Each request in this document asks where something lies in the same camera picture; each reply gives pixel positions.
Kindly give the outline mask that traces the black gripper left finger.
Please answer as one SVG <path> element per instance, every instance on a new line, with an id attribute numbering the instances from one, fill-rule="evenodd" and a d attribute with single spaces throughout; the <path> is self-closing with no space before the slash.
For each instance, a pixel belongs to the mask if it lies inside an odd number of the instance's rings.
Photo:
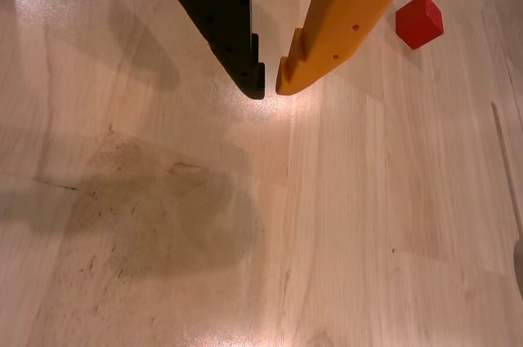
<path id="1" fill-rule="evenodd" d="M 235 85 L 252 100 L 265 96 L 265 65 L 252 30 L 251 0 L 178 0 Z"/>

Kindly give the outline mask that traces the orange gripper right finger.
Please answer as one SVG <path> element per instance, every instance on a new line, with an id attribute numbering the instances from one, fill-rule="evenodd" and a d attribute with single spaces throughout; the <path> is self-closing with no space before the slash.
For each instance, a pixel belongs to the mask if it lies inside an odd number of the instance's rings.
<path id="1" fill-rule="evenodd" d="M 393 0 L 311 0 L 282 57 L 275 90 L 291 96 L 350 59 Z"/>

